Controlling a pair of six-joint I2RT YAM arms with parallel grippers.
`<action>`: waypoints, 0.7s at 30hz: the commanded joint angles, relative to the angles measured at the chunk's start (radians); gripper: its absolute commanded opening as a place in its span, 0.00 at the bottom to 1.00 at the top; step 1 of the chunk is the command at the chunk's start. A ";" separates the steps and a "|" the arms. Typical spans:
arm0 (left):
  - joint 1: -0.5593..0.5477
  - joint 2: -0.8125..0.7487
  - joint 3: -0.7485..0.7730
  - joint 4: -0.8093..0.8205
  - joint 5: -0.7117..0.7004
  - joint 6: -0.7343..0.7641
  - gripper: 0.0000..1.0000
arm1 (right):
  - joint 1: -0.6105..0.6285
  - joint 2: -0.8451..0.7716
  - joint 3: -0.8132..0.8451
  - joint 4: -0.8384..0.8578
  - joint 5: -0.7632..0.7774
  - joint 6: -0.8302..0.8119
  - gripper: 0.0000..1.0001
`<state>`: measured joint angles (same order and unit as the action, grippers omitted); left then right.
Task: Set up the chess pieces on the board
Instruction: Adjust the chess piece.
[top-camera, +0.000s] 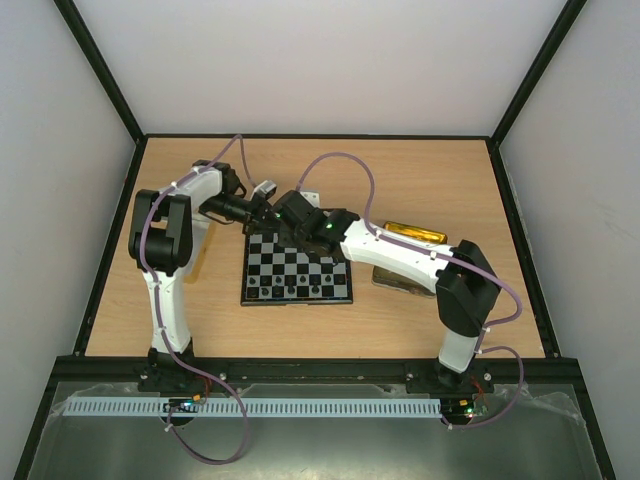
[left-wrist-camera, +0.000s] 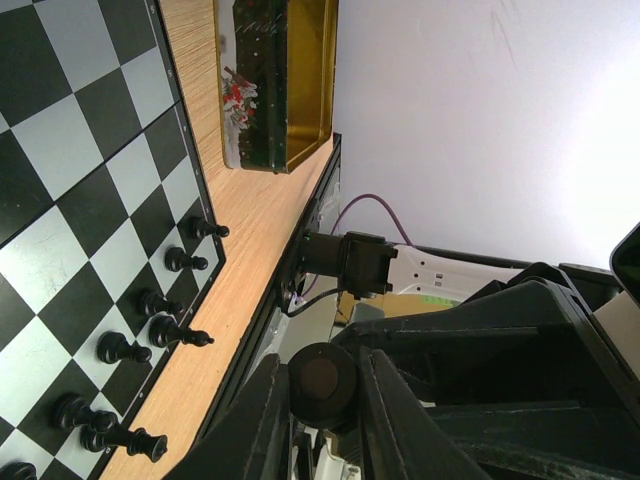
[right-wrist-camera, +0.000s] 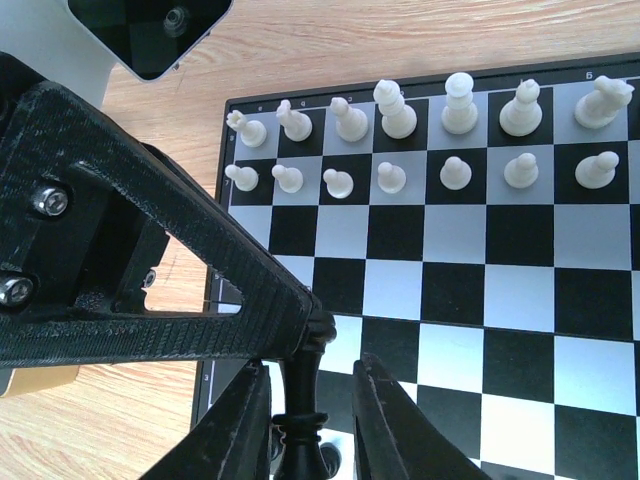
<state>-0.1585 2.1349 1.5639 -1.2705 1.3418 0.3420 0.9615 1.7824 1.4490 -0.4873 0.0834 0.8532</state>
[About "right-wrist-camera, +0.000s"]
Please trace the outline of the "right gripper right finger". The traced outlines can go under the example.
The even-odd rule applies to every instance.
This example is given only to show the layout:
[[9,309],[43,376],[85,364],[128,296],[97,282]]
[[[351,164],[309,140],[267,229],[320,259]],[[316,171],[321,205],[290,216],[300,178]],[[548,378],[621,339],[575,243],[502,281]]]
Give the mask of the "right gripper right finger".
[[378,357],[353,367],[355,472],[359,479],[486,479],[427,420]]

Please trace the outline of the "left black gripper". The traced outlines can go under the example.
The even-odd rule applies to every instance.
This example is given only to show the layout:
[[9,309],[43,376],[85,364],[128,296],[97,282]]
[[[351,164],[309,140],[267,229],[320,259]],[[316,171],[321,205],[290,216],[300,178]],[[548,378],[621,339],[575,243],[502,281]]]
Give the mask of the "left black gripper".
[[[152,312],[175,238],[242,297],[233,315]],[[176,162],[1,56],[1,363],[282,359],[318,307]]]

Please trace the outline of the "tall black king piece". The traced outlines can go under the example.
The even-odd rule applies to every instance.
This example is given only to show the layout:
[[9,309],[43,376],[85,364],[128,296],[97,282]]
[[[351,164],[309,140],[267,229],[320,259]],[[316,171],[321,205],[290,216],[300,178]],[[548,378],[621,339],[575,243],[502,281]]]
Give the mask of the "tall black king piece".
[[273,417],[283,434],[283,452],[277,479],[327,479],[329,471],[319,446],[319,430],[328,415],[316,409],[316,383],[325,347],[336,338],[334,317],[321,310],[312,312],[300,346],[280,362],[285,412]]

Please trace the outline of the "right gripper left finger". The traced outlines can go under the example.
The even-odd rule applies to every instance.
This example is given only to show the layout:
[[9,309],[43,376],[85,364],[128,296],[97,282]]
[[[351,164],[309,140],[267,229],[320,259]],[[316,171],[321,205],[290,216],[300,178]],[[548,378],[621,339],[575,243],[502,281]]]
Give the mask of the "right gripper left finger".
[[247,362],[196,427],[144,479],[267,479],[271,463],[269,370]]

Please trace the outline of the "black silver chess board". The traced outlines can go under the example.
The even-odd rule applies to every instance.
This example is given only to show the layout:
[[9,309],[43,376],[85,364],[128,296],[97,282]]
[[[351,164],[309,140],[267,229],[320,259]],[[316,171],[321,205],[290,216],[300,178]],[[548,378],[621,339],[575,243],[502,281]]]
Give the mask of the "black silver chess board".
[[599,130],[577,101],[626,54],[473,74],[475,128],[442,126],[442,75],[403,79],[417,115],[396,140],[373,85],[291,92],[311,136],[289,140],[275,93],[226,104],[264,124],[220,163],[253,168],[219,203],[336,321],[321,433],[352,479],[354,363],[377,356],[429,421],[495,479],[639,475],[639,103]]

